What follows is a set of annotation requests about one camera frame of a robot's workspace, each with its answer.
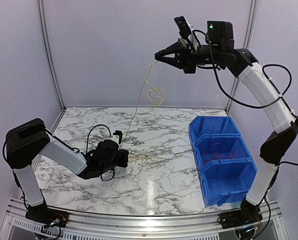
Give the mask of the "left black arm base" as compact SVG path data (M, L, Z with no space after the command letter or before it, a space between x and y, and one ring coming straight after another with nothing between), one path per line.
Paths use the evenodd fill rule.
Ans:
M66 227L69 213L40 204L37 206L29 206L25 217L29 220L42 223L45 227L58 226L64 228Z

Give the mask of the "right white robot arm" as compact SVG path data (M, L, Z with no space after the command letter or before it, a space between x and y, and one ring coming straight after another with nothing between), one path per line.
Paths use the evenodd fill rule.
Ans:
M260 164L250 190L237 211L236 219L247 224L256 215L256 209L264 200L282 158L298 135L298 115L284 99L284 93L277 90L264 72L257 58L246 48L236 48L233 25L228 21L207 22L207 30L194 29L179 16L174 19L180 37L176 42L155 53L155 60L195 74L200 65L209 66L220 91L230 100L245 108L263 111L272 126L272 133L260 148ZM228 69L230 73L250 91L256 105L237 100L225 91L217 69Z

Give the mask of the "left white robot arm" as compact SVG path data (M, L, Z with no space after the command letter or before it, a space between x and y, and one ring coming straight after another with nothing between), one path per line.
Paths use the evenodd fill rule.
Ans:
M98 143L93 150L71 147L52 134L44 121L35 118L9 130L2 146L2 156L12 169L19 188L33 215L46 223L52 211L45 205L44 196L38 185L32 162L39 155L65 167L81 179L102 178L116 167L128 166L129 152L121 148L123 133L111 132L109 138Z

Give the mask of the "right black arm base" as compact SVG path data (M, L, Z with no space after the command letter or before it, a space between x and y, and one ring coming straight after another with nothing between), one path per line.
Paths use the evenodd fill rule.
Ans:
M222 226L222 229L228 229L250 225L262 219L260 204L253 205L244 198L240 209L221 213L217 218L217 223Z

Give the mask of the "far blue storage bin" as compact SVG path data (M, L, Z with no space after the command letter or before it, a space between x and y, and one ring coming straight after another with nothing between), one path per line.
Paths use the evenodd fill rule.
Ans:
M233 119L229 116L197 116L189 123L188 130L193 151L202 137L241 135Z

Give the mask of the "blue storage bin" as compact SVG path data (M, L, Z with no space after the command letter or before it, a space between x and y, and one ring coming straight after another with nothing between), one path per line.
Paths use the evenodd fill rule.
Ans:
M199 170L205 206L241 202L257 173L252 159L214 160Z
M241 135L233 119L229 116L197 116L189 123L188 130L193 151L202 137Z
M204 136L196 144L193 153L197 169L200 171L205 170L211 164L252 158L240 135Z

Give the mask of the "middle blue storage bin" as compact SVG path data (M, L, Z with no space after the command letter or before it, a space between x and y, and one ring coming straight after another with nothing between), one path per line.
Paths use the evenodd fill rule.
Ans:
M204 136L196 144L193 153L197 169L200 171L205 170L211 164L252 158L240 135Z

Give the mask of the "near blue storage bin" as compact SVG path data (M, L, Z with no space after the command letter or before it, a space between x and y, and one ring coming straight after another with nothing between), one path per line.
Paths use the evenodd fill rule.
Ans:
M252 159L214 160L199 170L205 206L241 202L257 173Z

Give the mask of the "left aluminium corner post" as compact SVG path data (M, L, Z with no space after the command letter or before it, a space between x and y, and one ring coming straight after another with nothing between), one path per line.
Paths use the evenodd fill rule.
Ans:
M40 24L40 30L41 30L41 36L42 36L42 44L46 56L47 66L51 78L51 82L54 88L55 96L59 105L59 108L61 111L66 110L66 106L62 97L62 93L60 90L60 85L52 57L52 51L48 36L48 29L47 29L47 21L46 21L46 14L45 14L45 7L44 7L44 1L37 0L37 12L38 12L38 19Z

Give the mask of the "aluminium front frame rail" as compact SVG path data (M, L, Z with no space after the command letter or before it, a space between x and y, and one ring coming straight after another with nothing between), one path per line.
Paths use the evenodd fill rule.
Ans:
M239 227L223 228L220 215L228 210L215 209L200 214L135 216L98 214L68 210L62 240L237 240L247 231L256 231L259 240L289 239L276 201L261 204L261 221Z

